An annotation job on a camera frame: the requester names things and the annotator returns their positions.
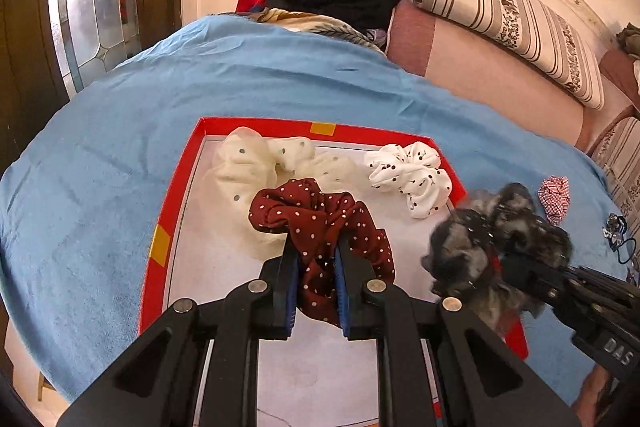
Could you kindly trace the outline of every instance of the pile of clothes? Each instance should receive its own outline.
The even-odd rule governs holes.
[[[376,51],[401,0],[238,0],[236,14],[291,31],[325,35]]]
[[[638,93],[640,94],[640,28],[632,23],[626,25],[620,33],[616,35],[620,49],[634,60],[634,76],[638,83]]]

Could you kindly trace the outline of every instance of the blue towel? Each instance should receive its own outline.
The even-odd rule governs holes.
[[[235,16],[191,23],[80,92],[0,182],[0,290],[36,363],[77,397],[135,338],[146,256],[201,116],[318,120],[432,137],[468,190],[567,176],[576,264],[624,270],[602,236],[617,208],[574,148],[407,74],[376,52]],[[590,360],[549,312],[530,365],[565,400]]]

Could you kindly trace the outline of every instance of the white scrunchie with black print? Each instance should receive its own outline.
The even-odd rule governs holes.
[[[451,179],[440,168],[438,152],[427,144],[415,142],[403,148],[390,143],[365,153],[364,163],[373,169],[371,186],[405,194],[409,213],[416,219],[431,216],[449,200]]]

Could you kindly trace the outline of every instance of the metal bolt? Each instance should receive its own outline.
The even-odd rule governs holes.
[[[447,297],[442,301],[442,307],[448,312],[459,312],[462,309],[462,302],[455,297]]]
[[[380,279],[370,279],[367,281],[367,289],[373,293],[380,293],[386,290],[386,282]]]
[[[174,311],[177,313],[186,313],[193,308],[193,301],[191,299],[178,299],[174,302]]]
[[[262,293],[268,288],[268,284],[262,279],[256,279],[249,283],[249,291],[251,293]]]

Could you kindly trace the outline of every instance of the yellow tape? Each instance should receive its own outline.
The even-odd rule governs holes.
[[[335,123],[312,122],[311,132],[315,134],[324,134],[325,136],[333,136],[335,132]]]
[[[151,241],[151,248],[149,249],[149,257],[156,261],[160,266],[164,267],[166,263],[166,256],[169,253],[169,245],[171,244],[171,237],[160,225],[156,225],[156,231],[154,232],[154,238]]]

